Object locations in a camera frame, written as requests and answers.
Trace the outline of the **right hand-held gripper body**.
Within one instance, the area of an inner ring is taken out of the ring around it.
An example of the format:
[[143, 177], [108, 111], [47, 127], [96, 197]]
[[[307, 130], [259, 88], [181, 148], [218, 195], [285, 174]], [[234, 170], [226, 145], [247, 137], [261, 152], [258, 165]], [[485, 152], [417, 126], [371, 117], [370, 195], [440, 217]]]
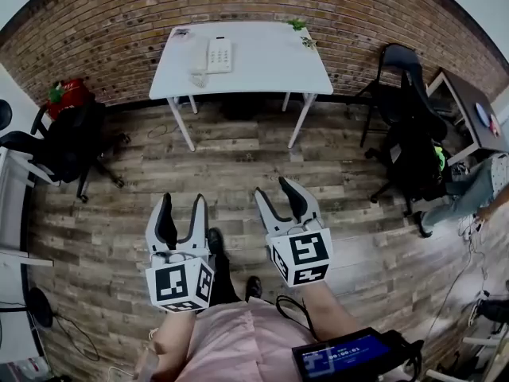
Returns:
[[299, 224], [267, 219], [268, 258], [288, 287], [324, 280], [332, 261], [332, 237], [321, 218]]

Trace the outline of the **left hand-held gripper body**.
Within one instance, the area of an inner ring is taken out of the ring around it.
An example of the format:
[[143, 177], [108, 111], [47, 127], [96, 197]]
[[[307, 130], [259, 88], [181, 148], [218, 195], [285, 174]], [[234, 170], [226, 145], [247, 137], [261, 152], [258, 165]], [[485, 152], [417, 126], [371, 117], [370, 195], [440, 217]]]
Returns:
[[206, 248], [152, 254], [146, 269], [152, 305], [171, 313], [207, 309], [215, 275], [208, 258]]

